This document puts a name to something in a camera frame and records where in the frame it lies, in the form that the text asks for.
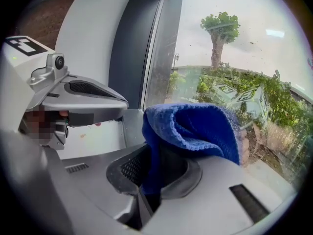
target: window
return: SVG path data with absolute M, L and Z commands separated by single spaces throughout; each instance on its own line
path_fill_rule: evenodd
M 309 43 L 282 0 L 182 0 L 177 35 L 164 0 L 144 108 L 211 102 L 236 112 L 244 169 L 282 199 L 298 191 L 313 147 Z

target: air vent slot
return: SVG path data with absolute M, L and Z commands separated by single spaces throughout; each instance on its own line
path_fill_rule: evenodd
M 84 94 L 97 95 L 97 96 L 114 97 L 111 94 L 102 90 L 101 88 L 95 86 L 94 84 L 84 82 L 84 81 L 70 82 L 69 88 L 71 89 L 71 91 L 75 93 L 84 93 Z
M 254 223 L 265 218 L 269 211 L 244 186 L 237 185 L 229 188 Z
M 122 174 L 139 187 L 150 170 L 149 159 L 149 152 L 139 153 L 136 157 L 121 166 Z
M 89 168 L 89 166 L 87 164 L 82 163 L 82 164 L 78 164 L 78 165 L 75 164 L 75 165 L 67 166 L 67 167 L 65 167 L 65 170 L 67 170 L 67 172 L 69 174 L 71 174 L 71 173 L 74 173 L 74 172 L 77 172 L 80 170 L 84 170 L 87 168 Z

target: bush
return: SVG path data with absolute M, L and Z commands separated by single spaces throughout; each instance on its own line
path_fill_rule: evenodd
M 173 72 L 170 76 L 170 82 L 167 87 L 167 94 L 173 95 L 173 92 L 179 88 L 180 84 L 185 83 L 186 80 L 183 78 L 182 75 L 178 74 L 177 71 Z
M 297 102 L 290 94 L 290 83 L 281 83 L 278 71 L 271 78 L 255 72 L 247 71 L 245 73 L 238 72 L 233 68 L 221 66 L 217 70 L 210 70 L 202 75 L 211 76 L 215 80 L 219 80 L 216 84 L 225 83 L 236 89 L 238 93 L 242 93 L 253 88 L 262 86 L 268 97 L 269 119 L 278 126 L 290 126 L 297 133 L 309 134 L 313 133 L 313 115 L 311 106 L 306 105 L 303 101 Z

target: sky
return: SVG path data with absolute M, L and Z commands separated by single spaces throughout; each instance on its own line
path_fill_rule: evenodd
M 282 0 L 183 0 L 175 66 L 211 65 L 212 42 L 200 28 L 201 19 L 228 12 L 238 16 L 239 37 L 224 45 L 222 62 L 232 67 L 273 76 L 313 99 L 312 57 L 309 43 L 294 15 Z

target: blue towel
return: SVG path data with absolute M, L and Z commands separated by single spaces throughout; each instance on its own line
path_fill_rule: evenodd
M 235 114 L 213 104 L 158 104 L 149 107 L 143 115 L 142 134 L 152 149 L 151 169 L 142 185 L 145 194 L 160 193 L 162 188 L 160 143 L 240 164 L 242 144 Z

